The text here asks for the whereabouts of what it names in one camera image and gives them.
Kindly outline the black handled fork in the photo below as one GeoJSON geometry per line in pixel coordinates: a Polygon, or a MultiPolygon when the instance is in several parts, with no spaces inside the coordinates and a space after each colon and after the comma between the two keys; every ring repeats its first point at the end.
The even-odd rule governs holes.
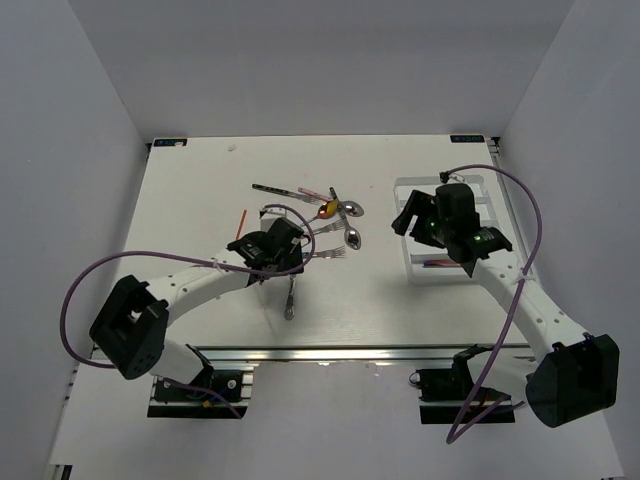
{"type": "Polygon", "coordinates": [[[252,184],[251,188],[260,192],[269,193],[273,195],[278,195],[286,198],[291,198],[295,200],[299,200],[308,204],[321,204],[322,201],[320,199],[314,198],[309,195],[305,195],[302,193],[293,192],[290,190],[280,189],[276,187],[261,185],[261,184],[252,184]]]}

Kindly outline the iridescent gold spoon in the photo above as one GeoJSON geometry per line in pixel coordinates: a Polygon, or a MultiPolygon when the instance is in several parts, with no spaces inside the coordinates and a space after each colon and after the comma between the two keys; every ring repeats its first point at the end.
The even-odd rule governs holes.
{"type": "Polygon", "coordinates": [[[307,220],[308,223],[314,222],[316,220],[328,220],[332,218],[338,209],[338,201],[331,200],[329,202],[325,202],[318,207],[316,214],[307,220]]]}

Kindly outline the green handled fork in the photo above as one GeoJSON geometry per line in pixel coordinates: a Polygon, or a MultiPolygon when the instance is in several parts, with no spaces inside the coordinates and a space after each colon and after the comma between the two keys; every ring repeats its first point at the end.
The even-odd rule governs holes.
{"type": "Polygon", "coordinates": [[[289,276],[289,290],[286,298],[285,309],[283,312],[283,317],[287,321],[291,321],[295,316],[295,284],[296,284],[296,276],[289,276]]]}

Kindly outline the pink handled spoon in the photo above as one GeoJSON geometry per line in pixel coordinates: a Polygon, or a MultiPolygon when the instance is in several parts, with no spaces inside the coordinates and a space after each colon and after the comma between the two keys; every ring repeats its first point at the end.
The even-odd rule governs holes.
{"type": "Polygon", "coordinates": [[[303,195],[307,195],[309,197],[312,197],[314,199],[321,200],[322,202],[330,202],[331,200],[333,200],[333,198],[331,196],[327,196],[327,195],[324,195],[324,194],[321,194],[321,193],[318,193],[318,192],[315,192],[315,191],[312,191],[312,190],[309,190],[309,189],[306,189],[306,188],[303,188],[303,187],[299,187],[298,188],[298,192],[303,194],[303,195]]]}

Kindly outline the black handled spoon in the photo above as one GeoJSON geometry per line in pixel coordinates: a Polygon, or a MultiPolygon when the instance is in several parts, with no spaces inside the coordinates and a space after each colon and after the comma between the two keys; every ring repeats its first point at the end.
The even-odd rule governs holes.
{"type": "Polygon", "coordinates": [[[365,214],[364,208],[359,203],[352,200],[346,200],[346,201],[340,200],[338,198],[337,192],[333,187],[329,188],[329,192],[333,197],[333,199],[339,202],[342,210],[345,212],[347,216],[358,218],[358,217],[362,217],[365,214]]]}

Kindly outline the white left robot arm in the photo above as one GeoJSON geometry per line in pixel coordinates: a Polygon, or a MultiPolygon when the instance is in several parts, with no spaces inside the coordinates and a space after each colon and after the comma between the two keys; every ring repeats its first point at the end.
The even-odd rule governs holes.
{"type": "Polygon", "coordinates": [[[188,398],[211,387],[212,367],[195,349],[166,338],[191,310],[264,280],[268,273],[302,271],[303,230],[280,217],[266,231],[250,232],[211,260],[149,281],[132,275],[114,285],[90,328],[90,337],[127,380],[145,374],[177,381],[188,398]]]}

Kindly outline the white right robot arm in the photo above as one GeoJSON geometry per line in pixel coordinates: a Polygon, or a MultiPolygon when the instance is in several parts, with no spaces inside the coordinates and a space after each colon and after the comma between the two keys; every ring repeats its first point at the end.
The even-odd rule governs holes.
{"type": "Polygon", "coordinates": [[[432,194],[412,191],[392,228],[445,250],[504,309],[533,352],[531,361],[498,346],[474,345],[456,354],[451,384],[459,396],[472,399],[492,389],[527,403],[551,428],[614,405],[617,344],[563,314],[539,283],[524,275],[511,242],[499,229],[482,225],[468,185],[445,184],[432,194]]]}

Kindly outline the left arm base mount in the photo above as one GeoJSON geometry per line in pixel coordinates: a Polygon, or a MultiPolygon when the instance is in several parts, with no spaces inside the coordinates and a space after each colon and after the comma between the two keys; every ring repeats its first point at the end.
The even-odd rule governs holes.
{"type": "Polygon", "coordinates": [[[163,378],[153,381],[148,418],[239,420],[248,410],[254,365],[218,362],[208,390],[218,394],[177,387],[163,378]]]}

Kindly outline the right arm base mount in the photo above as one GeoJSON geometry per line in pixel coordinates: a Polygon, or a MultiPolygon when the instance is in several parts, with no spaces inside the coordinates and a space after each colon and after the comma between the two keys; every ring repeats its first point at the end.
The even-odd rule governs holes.
{"type": "MultiPolygon", "coordinates": [[[[475,383],[467,368],[467,361],[478,354],[489,353],[493,347],[474,345],[456,355],[447,368],[429,367],[416,370],[409,376],[409,384],[419,391],[420,420],[423,425],[452,424],[475,383]]],[[[483,413],[499,399],[501,393],[481,387],[465,411],[462,424],[483,413]]],[[[479,423],[515,423],[510,398],[501,403],[479,423]]]]}

